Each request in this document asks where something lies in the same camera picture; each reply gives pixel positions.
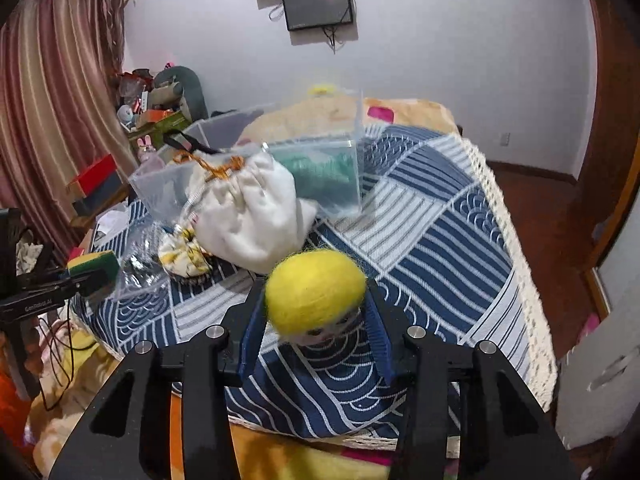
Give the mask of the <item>pink gold striped curtain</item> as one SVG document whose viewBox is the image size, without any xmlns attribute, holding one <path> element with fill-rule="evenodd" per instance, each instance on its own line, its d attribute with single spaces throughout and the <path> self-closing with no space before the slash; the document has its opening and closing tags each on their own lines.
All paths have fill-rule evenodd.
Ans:
<svg viewBox="0 0 640 480">
<path fill-rule="evenodd" d="M 66 186 L 112 155 L 136 166 L 116 116 L 125 0 L 20 0 L 1 27 L 1 203 L 54 246 L 78 243 Z"/>
</svg>

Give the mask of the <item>green knitted sock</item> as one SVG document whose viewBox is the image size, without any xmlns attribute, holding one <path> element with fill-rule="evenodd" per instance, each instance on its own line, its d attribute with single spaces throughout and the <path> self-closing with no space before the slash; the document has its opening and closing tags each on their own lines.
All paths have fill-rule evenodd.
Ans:
<svg viewBox="0 0 640 480">
<path fill-rule="evenodd" d="M 349 200 L 357 189 L 356 167 L 352 156 L 275 154 L 274 159 L 287 169 L 295 181 L 298 197 L 307 200 Z"/>
</svg>

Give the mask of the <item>brown wooden door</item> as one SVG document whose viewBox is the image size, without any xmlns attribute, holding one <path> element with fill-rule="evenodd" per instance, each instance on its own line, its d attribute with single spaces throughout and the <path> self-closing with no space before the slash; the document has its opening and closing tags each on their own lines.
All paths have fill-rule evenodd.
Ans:
<svg viewBox="0 0 640 480">
<path fill-rule="evenodd" d="M 596 99 L 578 179 L 578 205 L 601 229 L 584 269 L 613 248 L 639 187 L 639 0 L 589 0 L 596 33 Z"/>
</svg>

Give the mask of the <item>yellow felt ball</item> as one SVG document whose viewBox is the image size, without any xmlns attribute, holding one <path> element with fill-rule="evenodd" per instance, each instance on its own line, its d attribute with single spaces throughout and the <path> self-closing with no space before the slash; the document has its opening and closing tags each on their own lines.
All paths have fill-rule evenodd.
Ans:
<svg viewBox="0 0 640 480">
<path fill-rule="evenodd" d="M 300 252 L 280 262 L 265 284 L 268 321 L 283 338 L 337 325 L 362 304 L 367 277 L 333 249 Z"/>
</svg>

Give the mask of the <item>red shoe box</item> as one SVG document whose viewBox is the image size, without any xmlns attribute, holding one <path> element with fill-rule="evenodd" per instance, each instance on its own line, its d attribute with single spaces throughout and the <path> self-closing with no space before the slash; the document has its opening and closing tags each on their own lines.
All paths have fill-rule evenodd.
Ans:
<svg viewBox="0 0 640 480">
<path fill-rule="evenodd" d="M 66 184 L 67 198 L 74 202 L 88 197 L 116 171 L 117 167 L 113 155 L 103 156 Z"/>
</svg>

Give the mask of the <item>small wall monitor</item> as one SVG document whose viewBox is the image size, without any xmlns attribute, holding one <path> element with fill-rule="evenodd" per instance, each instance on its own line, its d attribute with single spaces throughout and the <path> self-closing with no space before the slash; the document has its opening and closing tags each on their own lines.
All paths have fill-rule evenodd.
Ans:
<svg viewBox="0 0 640 480">
<path fill-rule="evenodd" d="M 282 0 L 289 32 L 352 24 L 352 0 Z"/>
</svg>

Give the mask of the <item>beige fleece blanket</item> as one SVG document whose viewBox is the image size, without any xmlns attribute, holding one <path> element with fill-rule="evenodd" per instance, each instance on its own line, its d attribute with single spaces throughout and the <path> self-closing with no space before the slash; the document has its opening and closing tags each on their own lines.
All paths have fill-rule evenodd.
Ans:
<svg viewBox="0 0 640 480">
<path fill-rule="evenodd" d="M 415 126 L 460 134 L 446 106 L 424 99 L 375 99 L 356 96 L 316 96 L 262 114 L 246 126 L 236 146 L 313 136 L 334 136 L 352 127 Z"/>
</svg>

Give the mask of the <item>yellow green scrubbing sponge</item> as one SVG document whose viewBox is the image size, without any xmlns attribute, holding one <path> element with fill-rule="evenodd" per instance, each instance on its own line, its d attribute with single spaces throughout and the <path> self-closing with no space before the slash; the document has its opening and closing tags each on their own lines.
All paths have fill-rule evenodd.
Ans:
<svg viewBox="0 0 640 480">
<path fill-rule="evenodd" d="M 89 252 L 70 260 L 67 263 L 67 271 L 74 278 L 89 275 L 90 278 L 97 278 L 102 284 L 108 284 L 116 280 L 119 262 L 111 250 Z"/>
</svg>

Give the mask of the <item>white drawstring pouch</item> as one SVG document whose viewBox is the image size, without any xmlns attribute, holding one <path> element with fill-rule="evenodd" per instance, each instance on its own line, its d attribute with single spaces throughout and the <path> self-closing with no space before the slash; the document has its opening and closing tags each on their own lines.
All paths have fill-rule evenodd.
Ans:
<svg viewBox="0 0 640 480">
<path fill-rule="evenodd" d="M 175 161 L 192 167 L 180 223 L 206 252 L 268 274 L 303 248 L 318 205 L 297 196 L 292 174 L 271 154 L 182 152 Z"/>
</svg>

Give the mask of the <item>white wall socket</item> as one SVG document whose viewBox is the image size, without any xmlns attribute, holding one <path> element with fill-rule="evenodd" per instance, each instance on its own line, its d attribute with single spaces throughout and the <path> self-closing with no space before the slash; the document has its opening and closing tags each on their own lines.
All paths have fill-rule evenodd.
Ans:
<svg viewBox="0 0 640 480">
<path fill-rule="evenodd" d="M 511 139 L 511 133 L 510 132 L 503 133 L 500 136 L 500 145 L 501 146 L 508 146 L 510 144 L 510 139 Z"/>
</svg>

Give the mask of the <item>white black-trimmed eye mask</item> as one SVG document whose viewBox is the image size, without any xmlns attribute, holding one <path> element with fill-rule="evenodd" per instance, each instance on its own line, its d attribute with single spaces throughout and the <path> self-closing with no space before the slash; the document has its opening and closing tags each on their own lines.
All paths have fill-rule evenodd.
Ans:
<svg viewBox="0 0 640 480">
<path fill-rule="evenodd" d="M 221 150 L 216 148 L 210 148 L 204 145 L 194 136 L 189 136 L 178 129 L 170 129 L 163 133 L 163 140 L 166 145 L 174 148 L 178 151 L 185 151 L 190 154 L 194 154 L 196 151 L 202 152 L 207 155 L 221 154 Z"/>
</svg>

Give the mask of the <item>floral yellow scrunchie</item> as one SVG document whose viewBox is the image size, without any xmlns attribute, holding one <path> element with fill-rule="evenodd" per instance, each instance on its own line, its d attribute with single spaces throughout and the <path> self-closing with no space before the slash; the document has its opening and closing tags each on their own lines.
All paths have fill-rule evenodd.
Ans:
<svg viewBox="0 0 640 480">
<path fill-rule="evenodd" d="M 190 226 L 175 226 L 171 232 L 165 232 L 160 238 L 157 257 L 163 270 L 175 280 L 200 280 L 212 272 L 209 253 L 198 244 Z"/>
</svg>

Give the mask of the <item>pink rabbit plush toy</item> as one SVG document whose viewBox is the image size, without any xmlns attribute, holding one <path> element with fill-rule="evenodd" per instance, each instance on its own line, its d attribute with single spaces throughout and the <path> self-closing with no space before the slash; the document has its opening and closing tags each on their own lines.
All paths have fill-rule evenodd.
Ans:
<svg viewBox="0 0 640 480">
<path fill-rule="evenodd" d="M 150 164 L 152 167 L 163 167 L 164 162 L 157 155 L 157 150 L 154 148 L 152 138 L 149 134 L 140 136 L 137 138 L 138 144 L 138 161 L 140 165 Z"/>
</svg>

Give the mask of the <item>green cardboard box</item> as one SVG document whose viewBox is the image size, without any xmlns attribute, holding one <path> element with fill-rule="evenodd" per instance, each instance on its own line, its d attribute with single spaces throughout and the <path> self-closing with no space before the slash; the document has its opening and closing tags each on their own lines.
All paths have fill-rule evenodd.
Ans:
<svg viewBox="0 0 640 480">
<path fill-rule="evenodd" d="M 153 122 L 152 124 L 146 124 L 140 129 L 131 130 L 127 134 L 127 139 L 130 144 L 131 151 L 137 154 L 139 149 L 138 140 L 144 139 L 149 136 L 152 141 L 153 148 L 159 150 L 164 144 L 164 133 L 168 130 L 177 129 L 184 130 L 187 126 L 190 126 L 192 122 L 186 118 L 181 112 L 175 112 L 160 122 Z"/>
</svg>

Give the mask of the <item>clear plastic storage box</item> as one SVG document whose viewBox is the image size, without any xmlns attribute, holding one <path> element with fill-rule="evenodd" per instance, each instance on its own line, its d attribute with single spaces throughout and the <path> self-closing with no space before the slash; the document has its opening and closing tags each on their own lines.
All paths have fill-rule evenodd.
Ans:
<svg viewBox="0 0 640 480">
<path fill-rule="evenodd" d="M 362 99 L 356 91 L 319 90 L 295 103 L 269 104 L 199 120 L 146 156 L 128 181 L 152 216 L 169 223 L 195 200 L 218 168 L 236 172 L 280 165 L 296 196 L 321 218 L 361 210 Z"/>
</svg>

